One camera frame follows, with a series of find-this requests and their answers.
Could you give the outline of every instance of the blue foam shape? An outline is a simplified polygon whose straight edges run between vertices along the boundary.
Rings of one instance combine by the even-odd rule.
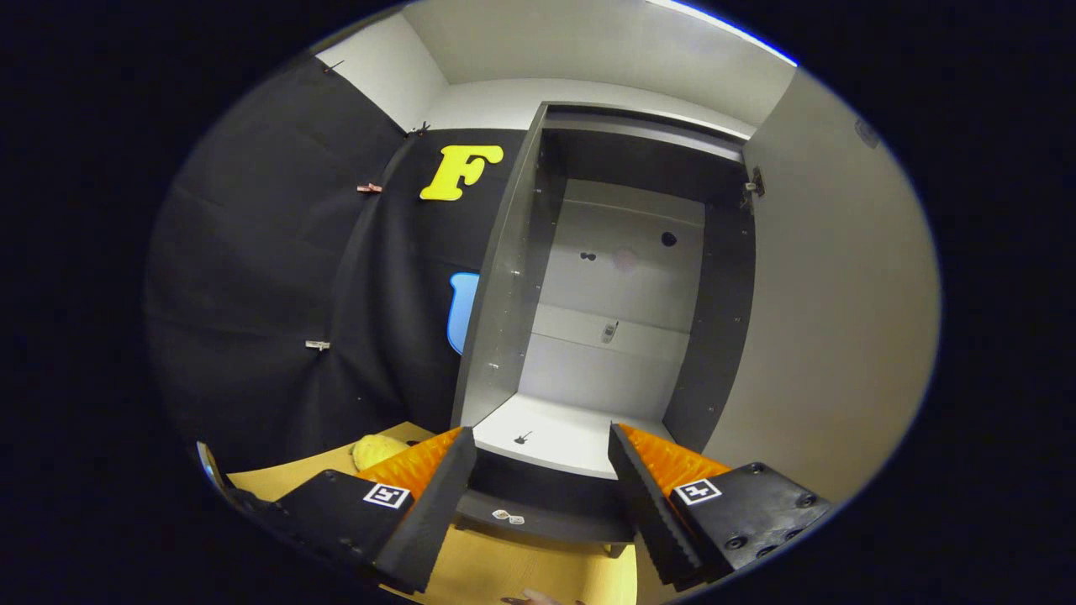
[[[475,292],[478,290],[478,273],[455,273],[449,278],[449,283],[454,291],[452,307],[449,308],[449,344],[462,355],[464,341],[467,340],[470,310],[475,306]]]

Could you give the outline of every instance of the ceiling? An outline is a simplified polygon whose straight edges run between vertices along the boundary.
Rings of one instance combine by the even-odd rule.
[[[795,71],[733,33],[646,0],[423,0],[404,16],[449,84],[605,82],[758,126]]]

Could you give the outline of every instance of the yellow plush toy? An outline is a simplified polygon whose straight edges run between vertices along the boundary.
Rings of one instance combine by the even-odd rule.
[[[351,458],[355,461],[355,468],[366,470],[406,449],[408,449],[408,445],[399,439],[384,435],[367,435],[352,447]]]

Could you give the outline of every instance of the cabinet door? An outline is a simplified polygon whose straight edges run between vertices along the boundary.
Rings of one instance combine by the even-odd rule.
[[[765,461],[844,501],[892,453],[931,377],[942,299],[930,228],[884,142],[802,69],[744,158],[765,186],[754,296],[704,454]]]

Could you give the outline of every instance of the yellow letter f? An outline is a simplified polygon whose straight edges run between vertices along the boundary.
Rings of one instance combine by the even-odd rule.
[[[497,164],[505,158],[499,145],[449,145],[441,150],[441,155],[444,157],[437,174],[434,174],[434,182],[419,193],[421,199],[457,200],[464,195],[463,189],[456,186],[461,177],[465,185],[473,185],[482,175],[486,159],[490,164]]]

